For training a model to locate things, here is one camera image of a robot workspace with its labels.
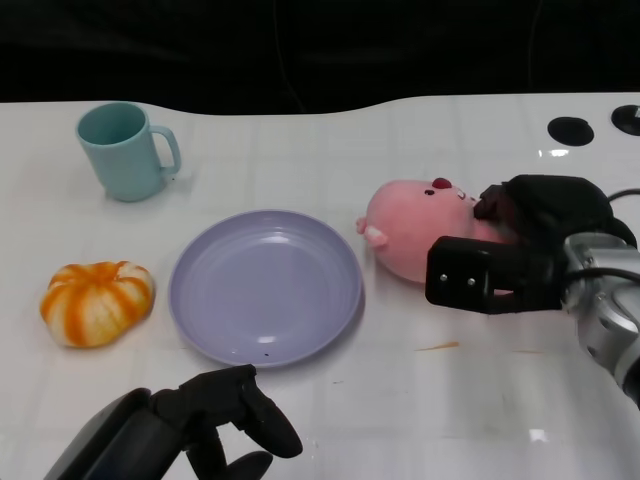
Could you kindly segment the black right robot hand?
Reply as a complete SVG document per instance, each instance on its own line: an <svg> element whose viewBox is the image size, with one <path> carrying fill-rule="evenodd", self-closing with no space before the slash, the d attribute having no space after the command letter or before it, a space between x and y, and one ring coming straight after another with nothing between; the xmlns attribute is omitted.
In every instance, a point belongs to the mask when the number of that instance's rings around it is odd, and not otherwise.
<svg viewBox="0 0 640 480"><path fill-rule="evenodd" d="M613 221L599 187L553 175L522 174L490 186L474 216L506 228L511 239L439 238L427 256L425 297L434 305L489 315L559 309L564 240L604 231Z"/></svg>

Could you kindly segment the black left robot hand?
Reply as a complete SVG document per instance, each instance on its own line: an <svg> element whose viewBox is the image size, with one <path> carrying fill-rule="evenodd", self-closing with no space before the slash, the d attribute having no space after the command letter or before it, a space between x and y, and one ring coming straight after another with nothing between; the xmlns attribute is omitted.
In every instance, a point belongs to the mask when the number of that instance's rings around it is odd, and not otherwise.
<svg viewBox="0 0 640 480"><path fill-rule="evenodd" d="M218 434L232 424L259 450L228 462ZM112 401L77 433L49 479L161 479L180 453L199 479L260 479L274 458L302 442L243 365L199 374L176 389L137 388Z"/></svg>

